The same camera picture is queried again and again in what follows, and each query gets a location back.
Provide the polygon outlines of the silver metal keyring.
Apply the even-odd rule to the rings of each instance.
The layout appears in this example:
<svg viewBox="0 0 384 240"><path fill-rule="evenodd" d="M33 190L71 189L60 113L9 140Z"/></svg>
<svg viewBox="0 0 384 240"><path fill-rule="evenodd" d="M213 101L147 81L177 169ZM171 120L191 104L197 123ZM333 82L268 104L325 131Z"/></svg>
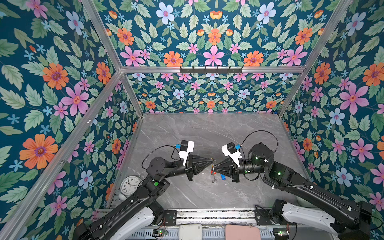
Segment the silver metal keyring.
<svg viewBox="0 0 384 240"><path fill-rule="evenodd" d="M215 184L218 182L217 178L216 178L216 171L215 171L215 165L212 164L212 168L214 169L214 174L211 174L213 176L213 180L212 180L212 183Z"/></svg>

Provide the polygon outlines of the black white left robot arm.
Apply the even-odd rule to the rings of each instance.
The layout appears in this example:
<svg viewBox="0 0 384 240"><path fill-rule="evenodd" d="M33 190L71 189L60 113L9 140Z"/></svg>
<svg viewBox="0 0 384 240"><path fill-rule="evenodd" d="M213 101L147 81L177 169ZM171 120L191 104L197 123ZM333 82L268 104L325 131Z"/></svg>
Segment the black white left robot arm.
<svg viewBox="0 0 384 240"><path fill-rule="evenodd" d="M195 175L211 166L211 159L188 155L187 161L169 162L161 157L151 160L147 176L126 200L90 225L80 224L73 233L74 240L126 240L132 234L151 224L159 224L164 208L157 199L168 189L168 178L186 175L192 181Z"/></svg>

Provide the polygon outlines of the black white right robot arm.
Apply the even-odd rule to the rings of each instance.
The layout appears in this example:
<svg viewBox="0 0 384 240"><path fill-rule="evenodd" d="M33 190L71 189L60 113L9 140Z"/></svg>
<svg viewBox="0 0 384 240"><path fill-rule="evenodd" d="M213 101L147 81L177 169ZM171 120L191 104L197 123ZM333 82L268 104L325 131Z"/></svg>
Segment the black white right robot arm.
<svg viewBox="0 0 384 240"><path fill-rule="evenodd" d="M312 208L295 206L275 200L268 218L274 224L297 223L336 235L340 240L368 240L372 223L372 207L364 202L345 200L305 179L292 168L274 160L275 152L258 143L250 150L250 157L241 153L241 146L229 143L222 147L226 159L215 166L215 171L240 181L240 175L257 174L273 190L295 195Z"/></svg>

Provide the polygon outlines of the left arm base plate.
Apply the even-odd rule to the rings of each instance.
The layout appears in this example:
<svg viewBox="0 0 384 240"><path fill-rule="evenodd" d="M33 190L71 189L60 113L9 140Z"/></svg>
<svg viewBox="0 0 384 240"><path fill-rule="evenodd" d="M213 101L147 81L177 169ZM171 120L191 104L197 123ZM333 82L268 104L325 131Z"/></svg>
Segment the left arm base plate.
<svg viewBox="0 0 384 240"><path fill-rule="evenodd" d="M159 215L156 215L154 221L152 222L152 226L175 226L177 222L177 214L176 210L165 210L161 212Z"/></svg>

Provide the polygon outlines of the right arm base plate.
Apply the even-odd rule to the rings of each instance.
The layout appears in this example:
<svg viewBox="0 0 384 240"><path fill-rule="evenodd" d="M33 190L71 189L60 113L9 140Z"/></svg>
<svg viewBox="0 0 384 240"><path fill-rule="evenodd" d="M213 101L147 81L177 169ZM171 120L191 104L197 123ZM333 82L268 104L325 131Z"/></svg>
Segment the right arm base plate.
<svg viewBox="0 0 384 240"><path fill-rule="evenodd" d="M263 209L255 209L255 220L258 226L277 226L278 224L273 221L269 211Z"/></svg>

